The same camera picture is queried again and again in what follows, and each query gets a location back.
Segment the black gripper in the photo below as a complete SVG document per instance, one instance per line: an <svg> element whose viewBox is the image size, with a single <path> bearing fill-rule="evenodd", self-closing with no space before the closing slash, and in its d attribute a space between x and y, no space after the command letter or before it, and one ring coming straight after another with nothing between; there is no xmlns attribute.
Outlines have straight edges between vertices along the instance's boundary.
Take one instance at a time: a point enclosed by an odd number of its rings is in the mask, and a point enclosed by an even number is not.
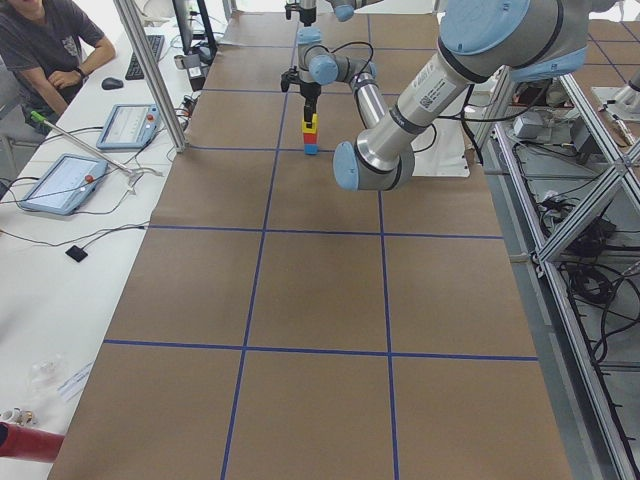
<svg viewBox="0 0 640 480"><path fill-rule="evenodd" d="M299 18L304 25L313 25L316 22L316 0L299 1Z"/></svg>
<svg viewBox="0 0 640 480"><path fill-rule="evenodd" d="M300 94L305 99L303 118L310 119L316 113L317 101L321 95L321 86L316 82L301 82Z"/></svg>

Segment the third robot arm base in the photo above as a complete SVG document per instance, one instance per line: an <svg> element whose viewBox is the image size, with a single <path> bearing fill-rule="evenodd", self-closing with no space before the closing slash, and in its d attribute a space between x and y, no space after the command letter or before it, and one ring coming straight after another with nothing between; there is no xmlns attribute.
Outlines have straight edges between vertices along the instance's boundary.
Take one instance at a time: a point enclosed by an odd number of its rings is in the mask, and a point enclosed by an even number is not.
<svg viewBox="0 0 640 480"><path fill-rule="evenodd" d="M631 123L639 122L639 71L622 87L592 87L600 110L610 117Z"/></svg>

